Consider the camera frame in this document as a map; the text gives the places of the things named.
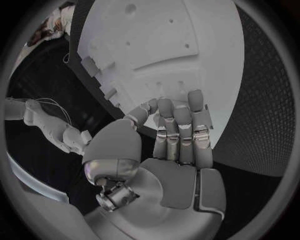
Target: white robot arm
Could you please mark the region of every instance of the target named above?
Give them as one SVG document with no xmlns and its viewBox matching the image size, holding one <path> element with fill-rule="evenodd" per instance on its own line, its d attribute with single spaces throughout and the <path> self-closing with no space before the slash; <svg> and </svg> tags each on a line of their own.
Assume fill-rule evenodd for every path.
<svg viewBox="0 0 300 240">
<path fill-rule="evenodd" d="M 37 126 L 48 141 L 65 153 L 84 155 L 85 147 L 92 139 L 89 131 L 80 132 L 60 118 L 47 114 L 33 99 L 26 102 L 5 99 L 5 120 L 23 120 L 28 126 Z"/>
</svg>

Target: black background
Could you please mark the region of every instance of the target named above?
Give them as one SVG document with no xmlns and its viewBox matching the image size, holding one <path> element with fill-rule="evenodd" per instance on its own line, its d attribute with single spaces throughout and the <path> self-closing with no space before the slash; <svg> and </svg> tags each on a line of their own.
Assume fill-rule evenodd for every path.
<svg viewBox="0 0 300 240">
<path fill-rule="evenodd" d="M 26 10 L 33 4 L 39 4 L 42 1 L 27 0 L 25 1 L 6 1 L 2 2 L 2 14 L 0 15 L 1 22 L 1 51 L 4 48 L 4 43 L 10 36 L 16 24 L 19 23 Z M 289 30 L 295 42 L 300 43 L 298 34 L 300 29 L 300 2 L 297 0 L 267 0 L 265 1 L 277 13 L 279 18 Z M 300 191 L 296 193 L 293 201 L 288 209 L 282 215 L 277 224 L 269 231 L 262 239 L 272 240 L 284 236 L 288 239 L 299 239 L 300 233 L 298 230 L 299 221 L 299 205 Z M 20 221 L 14 213 L 9 202 L 6 199 L 3 191 L 0 192 L 0 239 L 35 239 L 32 233 Z"/>
</svg>

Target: mounting hole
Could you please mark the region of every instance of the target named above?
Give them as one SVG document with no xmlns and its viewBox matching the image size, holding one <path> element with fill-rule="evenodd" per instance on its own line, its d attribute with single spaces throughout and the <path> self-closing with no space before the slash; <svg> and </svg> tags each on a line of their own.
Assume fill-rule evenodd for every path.
<svg viewBox="0 0 300 240">
<path fill-rule="evenodd" d="M 131 16 L 133 17 L 136 13 L 136 10 L 137 10 L 137 6 L 134 5 L 134 4 L 128 4 L 125 8 L 125 13 L 128 15 L 128 16 Z"/>
</svg>

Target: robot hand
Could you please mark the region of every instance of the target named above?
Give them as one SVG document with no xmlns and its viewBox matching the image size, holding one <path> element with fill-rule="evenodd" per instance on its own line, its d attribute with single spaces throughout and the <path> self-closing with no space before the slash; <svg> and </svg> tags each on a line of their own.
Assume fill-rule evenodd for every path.
<svg viewBox="0 0 300 240">
<path fill-rule="evenodd" d="M 22 120 L 28 126 L 37 126 L 46 139 L 66 153 L 84 154 L 92 139 L 88 131 L 80 131 L 58 117 L 47 114 L 41 104 L 33 99 L 26 102 L 5 100 L 5 119 Z"/>
<path fill-rule="evenodd" d="M 105 216 L 131 238 L 143 240 L 206 240 L 216 234 L 226 197 L 220 173 L 211 169 L 212 124 L 200 90 L 190 92 L 188 101 L 189 108 L 174 107 L 167 98 L 151 100 L 94 137 L 83 157 L 87 179 L 103 186 L 93 223 Z M 135 129 L 157 108 L 154 158 L 140 164 Z"/>
</svg>

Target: black mesh surface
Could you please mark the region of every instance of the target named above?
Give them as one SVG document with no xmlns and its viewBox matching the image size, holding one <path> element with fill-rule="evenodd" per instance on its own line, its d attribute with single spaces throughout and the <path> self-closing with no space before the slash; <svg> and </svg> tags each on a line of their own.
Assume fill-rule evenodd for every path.
<svg viewBox="0 0 300 240">
<path fill-rule="evenodd" d="M 282 176 L 292 151 L 294 100 L 285 66 L 261 28 L 238 8 L 244 69 L 229 122 L 213 151 L 216 162 Z"/>
</svg>

